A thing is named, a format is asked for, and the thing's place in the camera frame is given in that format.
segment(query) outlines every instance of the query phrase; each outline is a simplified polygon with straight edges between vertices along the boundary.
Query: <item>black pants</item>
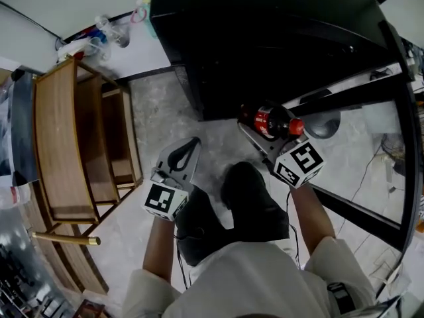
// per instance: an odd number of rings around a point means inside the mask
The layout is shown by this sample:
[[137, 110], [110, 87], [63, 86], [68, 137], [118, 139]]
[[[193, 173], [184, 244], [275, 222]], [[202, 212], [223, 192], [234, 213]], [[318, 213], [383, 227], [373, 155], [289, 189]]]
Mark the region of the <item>black pants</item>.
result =
[[235, 241], [266, 242], [289, 237], [285, 211], [266, 191], [260, 172], [247, 162], [239, 162], [228, 171], [221, 198], [231, 210], [234, 228], [226, 230], [212, 209], [209, 196], [199, 189], [175, 222], [178, 248], [190, 266]]

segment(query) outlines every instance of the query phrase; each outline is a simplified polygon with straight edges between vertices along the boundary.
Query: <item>marble floor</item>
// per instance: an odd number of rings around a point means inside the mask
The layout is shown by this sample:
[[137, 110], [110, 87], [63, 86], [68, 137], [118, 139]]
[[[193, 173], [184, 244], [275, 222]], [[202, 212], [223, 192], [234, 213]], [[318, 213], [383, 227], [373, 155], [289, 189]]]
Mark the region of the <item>marble floor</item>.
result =
[[[368, 77], [358, 77], [330, 88], [333, 93], [366, 83]], [[229, 164], [241, 160], [252, 162], [264, 175], [271, 196], [286, 208], [288, 187], [270, 176], [260, 163], [260, 156], [239, 132], [235, 120], [197, 121], [174, 72], [134, 80], [130, 83], [136, 142], [144, 178], [164, 147], [188, 136], [198, 136], [202, 152], [193, 183], [210, 196], [213, 208], [224, 226], [232, 225], [231, 215], [219, 198], [223, 172]], [[376, 109], [357, 109], [341, 115], [341, 127], [327, 140], [316, 140], [327, 158], [323, 173], [314, 181], [318, 186], [350, 199], [359, 187], [366, 165], [377, 149], [379, 155], [369, 166], [363, 186], [355, 195], [355, 202], [371, 208], [393, 220], [398, 220], [403, 204], [403, 180], [392, 176], [397, 189], [388, 192], [384, 154], [379, 147], [381, 136], [370, 126]], [[101, 238], [100, 246], [89, 251], [100, 272], [109, 284], [107, 297], [94, 293], [84, 296], [107, 304], [108, 310], [119, 316], [130, 274], [140, 268], [152, 224], [152, 216], [141, 208], [139, 191], [135, 191], [95, 232]], [[293, 203], [289, 206], [290, 221], [297, 228], [299, 257], [305, 264], [309, 255], [301, 237]], [[380, 239], [370, 236], [337, 214], [328, 211], [338, 237], [345, 239], [354, 251], [365, 274], [377, 288], [393, 267], [398, 253]], [[291, 237], [295, 248], [295, 239]], [[184, 291], [180, 267], [175, 258], [172, 285]]]

